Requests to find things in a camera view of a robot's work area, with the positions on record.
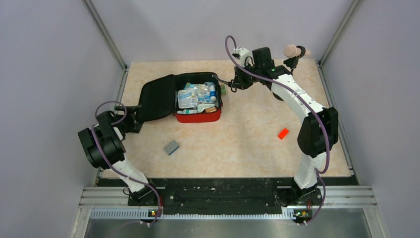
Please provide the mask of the clear white cap bottle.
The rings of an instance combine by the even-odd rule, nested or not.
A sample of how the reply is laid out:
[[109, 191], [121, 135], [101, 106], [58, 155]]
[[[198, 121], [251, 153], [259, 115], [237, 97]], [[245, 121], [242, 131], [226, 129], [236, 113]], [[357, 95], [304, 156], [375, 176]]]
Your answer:
[[177, 111], [177, 113], [181, 114], [181, 115], [192, 115], [192, 114], [197, 114], [198, 111], [194, 110], [194, 109], [185, 109], [185, 110], [182, 110], [182, 111]]

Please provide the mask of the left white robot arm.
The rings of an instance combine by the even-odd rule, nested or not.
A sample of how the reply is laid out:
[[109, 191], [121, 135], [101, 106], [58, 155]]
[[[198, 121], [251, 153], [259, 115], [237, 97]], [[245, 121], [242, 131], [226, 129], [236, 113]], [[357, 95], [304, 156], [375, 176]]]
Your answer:
[[117, 107], [124, 114], [113, 111], [96, 111], [97, 124], [78, 132], [78, 137], [88, 162], [94, 168], [111, 170], [127, 185], [127, 194], [136, 201], [153, 205], [159, 192], [147, 176], [136, 169], [126, 156], [123, 140], [127, 133], [139, 133], [141, 122], [135, 120], [133, 107]]

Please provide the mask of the white blue dressing pouch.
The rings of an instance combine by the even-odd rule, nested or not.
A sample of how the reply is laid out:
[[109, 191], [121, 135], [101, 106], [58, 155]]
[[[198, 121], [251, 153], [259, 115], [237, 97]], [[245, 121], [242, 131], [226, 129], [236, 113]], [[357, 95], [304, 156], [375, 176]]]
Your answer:
[[196, 108], [198, 103], [194, 89], [179, 90], [177, 92], [177, 102], [180, 109]]

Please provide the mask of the teal gauze packet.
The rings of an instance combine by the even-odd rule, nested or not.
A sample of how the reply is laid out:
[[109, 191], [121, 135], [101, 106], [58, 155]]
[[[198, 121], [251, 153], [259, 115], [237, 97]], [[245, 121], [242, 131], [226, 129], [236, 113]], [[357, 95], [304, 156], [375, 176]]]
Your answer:
[[202, 113], [205, 109], [213, 108], [213, 107], [215, 107], [215, 104], [198, 104], [197, 111], [199, 113]]

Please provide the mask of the red black medicine kit bag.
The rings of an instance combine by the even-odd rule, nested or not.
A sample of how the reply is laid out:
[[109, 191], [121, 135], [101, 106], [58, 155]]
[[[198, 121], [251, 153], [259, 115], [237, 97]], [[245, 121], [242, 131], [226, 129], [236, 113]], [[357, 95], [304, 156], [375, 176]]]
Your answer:
[[[143, 85], [135, 119], [137, 122], [163, 119], [169, 115], [176, 117], [181, 123], [214, 122], [220, 119], [223, 102], [221, 100], [221, 87], [214, 72], [191, 72], [183, 74], [170, 74]], [[216, 89], [216, 111], [210, 113], [181, 114], [178, 106], [177, 93], [183, 90], [187, 83], [203, 84], [212, 82]]]

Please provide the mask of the blue cotton swab bag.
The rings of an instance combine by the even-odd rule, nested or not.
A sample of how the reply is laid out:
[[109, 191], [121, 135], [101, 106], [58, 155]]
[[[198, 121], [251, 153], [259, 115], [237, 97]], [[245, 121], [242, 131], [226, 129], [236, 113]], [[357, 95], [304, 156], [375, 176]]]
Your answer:
[[212, 82], [205, 82], [204, 84], [186, 83], [184, 89], [194, 89], [197, 97], [197, 102], [212, 103], [209, 92], [209, 85], [211, 83]]

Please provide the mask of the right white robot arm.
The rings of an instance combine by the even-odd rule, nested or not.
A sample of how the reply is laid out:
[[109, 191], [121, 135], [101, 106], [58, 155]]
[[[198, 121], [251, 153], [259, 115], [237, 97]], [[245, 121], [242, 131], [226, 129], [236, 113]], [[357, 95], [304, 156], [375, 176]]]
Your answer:
[[231, 59], [238, 60], [235, 76], [228, 84], [233, 92], [259, 82], [298, 117], [301, 128], [297, 142], [302, 156], [290, 197], [294, 203], [304, 204], [311, 196], [309, 188], [317, 183], [317, 174], [327, 169], [329, 152], [338, 141], [338, 111], [315, 101], [295, 81], [293, 71], [299, 56], [276, 66], [268, 47], [253, 51], [235, 47]]

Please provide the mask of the white blue spray bottle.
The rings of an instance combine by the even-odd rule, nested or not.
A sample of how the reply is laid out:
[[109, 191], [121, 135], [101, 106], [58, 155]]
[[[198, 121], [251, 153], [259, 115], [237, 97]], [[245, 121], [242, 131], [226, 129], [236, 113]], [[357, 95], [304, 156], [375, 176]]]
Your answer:
[[209, 92], [210, 92], [211, 101], [215, 102], [217, 100], [216, 88], [215, 88], [215, 85], [212, 83], [209, 85]]

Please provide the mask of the amber medicine bottle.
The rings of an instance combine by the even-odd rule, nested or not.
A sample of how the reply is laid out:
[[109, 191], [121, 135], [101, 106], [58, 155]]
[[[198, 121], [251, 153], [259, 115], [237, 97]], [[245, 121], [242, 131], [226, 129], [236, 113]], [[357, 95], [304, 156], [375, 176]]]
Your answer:
[[214, 112], [216, 112], [217, 111], [217, 107], [216, 106], [213, 106], [213, 107], [210, 107], [210, 108], [206, 108], [205, 110], [204, 110], [204, 112], [205, 113], [214, 113]]

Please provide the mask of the small green box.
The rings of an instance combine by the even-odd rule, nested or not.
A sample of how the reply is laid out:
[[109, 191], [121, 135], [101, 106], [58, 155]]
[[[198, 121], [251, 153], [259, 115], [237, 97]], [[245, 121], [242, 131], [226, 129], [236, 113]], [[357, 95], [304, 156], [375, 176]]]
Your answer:
[[226, 95], [226, 88], [224, 84], [220, 84], [221, 95]]

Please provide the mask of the black handled scissors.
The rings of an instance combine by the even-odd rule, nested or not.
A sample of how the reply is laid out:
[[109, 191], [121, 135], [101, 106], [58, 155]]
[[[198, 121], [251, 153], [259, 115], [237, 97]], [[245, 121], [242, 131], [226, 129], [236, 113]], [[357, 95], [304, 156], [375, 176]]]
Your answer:
[[234, 83], [233, 79], [231, 79], [230, 81], [223, 80], [223, 79], [219, 78], [217, 74], [213, 74], [212, 77], [214, 79], [216, 79], [218, 82], [220, 82], [224, 85], [227, 85], [233, 93], [237, 92], [237, 88], [233, 86], [233, 83]]

